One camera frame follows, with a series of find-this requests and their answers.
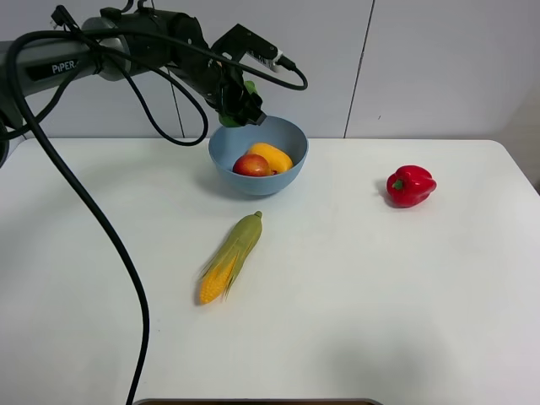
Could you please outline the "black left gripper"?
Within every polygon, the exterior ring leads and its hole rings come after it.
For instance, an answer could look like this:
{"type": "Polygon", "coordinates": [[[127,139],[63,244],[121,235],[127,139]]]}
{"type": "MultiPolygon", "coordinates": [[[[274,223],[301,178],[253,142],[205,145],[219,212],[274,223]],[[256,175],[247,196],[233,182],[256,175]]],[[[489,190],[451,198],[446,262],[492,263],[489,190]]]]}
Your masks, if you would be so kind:
{"type": "Polygon", "coordinates": [[[235,114],[240,126],[260,126],[266,119],[262,98],[249,93],[242,70],[185,46],[170,46],[172,72],[219,114],[235,114]]]}

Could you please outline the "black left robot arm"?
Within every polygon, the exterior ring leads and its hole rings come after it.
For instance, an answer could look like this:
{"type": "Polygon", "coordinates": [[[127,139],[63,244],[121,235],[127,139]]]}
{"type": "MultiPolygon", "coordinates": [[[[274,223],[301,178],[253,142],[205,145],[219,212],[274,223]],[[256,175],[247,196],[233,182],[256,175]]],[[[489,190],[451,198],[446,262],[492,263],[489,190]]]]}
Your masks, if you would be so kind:
{"type": "Polygon", "coordinates": [[[83,24],[58,5],[52,22],[55,30],[35,31],[1,44],[2,159],[7,158],[11,141],[31,130],[19,108],[24,97],[57,91],[35,115],[35,121],[42,122],[67,86],[88,76],[131,80],[166,68],[175,75],[173,87],[184,95],[194,90],[225,126],[260,125],[266,118],[261,97],[244,80],[248,68],[240,60],[272,47],[240,24],[210,46],[196,18],[143,4],[134,13],[103,8],[100,16],[83,24]]]}

